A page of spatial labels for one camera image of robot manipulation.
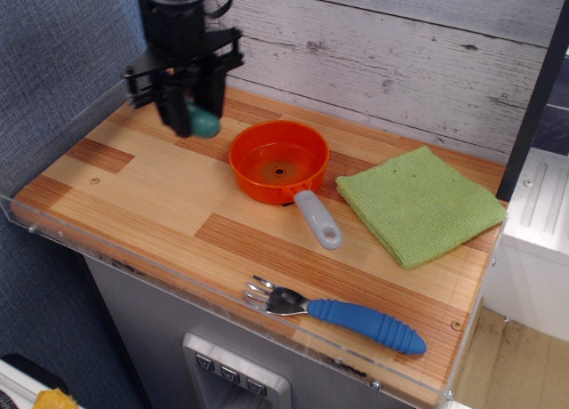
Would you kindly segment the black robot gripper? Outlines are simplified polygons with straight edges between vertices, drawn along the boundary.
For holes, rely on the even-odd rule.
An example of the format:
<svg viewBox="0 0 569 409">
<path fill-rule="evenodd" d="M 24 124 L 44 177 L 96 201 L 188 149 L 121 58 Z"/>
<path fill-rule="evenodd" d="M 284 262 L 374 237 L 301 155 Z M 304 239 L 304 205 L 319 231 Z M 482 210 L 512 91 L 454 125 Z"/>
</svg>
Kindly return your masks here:
<svg viewBox="0 0 569 409">
<path fill-rule="evenodd" d="M 124 70 L 134 107 L 155 102 L 164 124 L 183 138 L 192 134 L 186 91 L 221 118 L 226 75 L 243 65 L 237 28 L 208 31 L 201 1 L 140 0 L 146 51 Z"/>
</svg>

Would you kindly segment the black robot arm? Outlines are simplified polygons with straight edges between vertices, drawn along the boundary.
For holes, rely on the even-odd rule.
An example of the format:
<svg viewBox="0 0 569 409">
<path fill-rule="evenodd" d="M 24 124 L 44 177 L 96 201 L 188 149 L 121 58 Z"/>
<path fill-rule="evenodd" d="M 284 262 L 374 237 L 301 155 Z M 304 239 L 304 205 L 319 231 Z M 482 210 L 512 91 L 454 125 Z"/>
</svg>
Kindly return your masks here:
<svg viewBox="0 0 569 409">
<path fill-rule="evenodd" d="M 182 137 L 220 132 L 227 73 L 243 65 L 237 28 L 206 28 L 232 2 L 209 12 L 205 0 L 139 0 L 146 51 L 124 69 L 128 100 L 157 107 L 162 122 Z"/>
</svg>

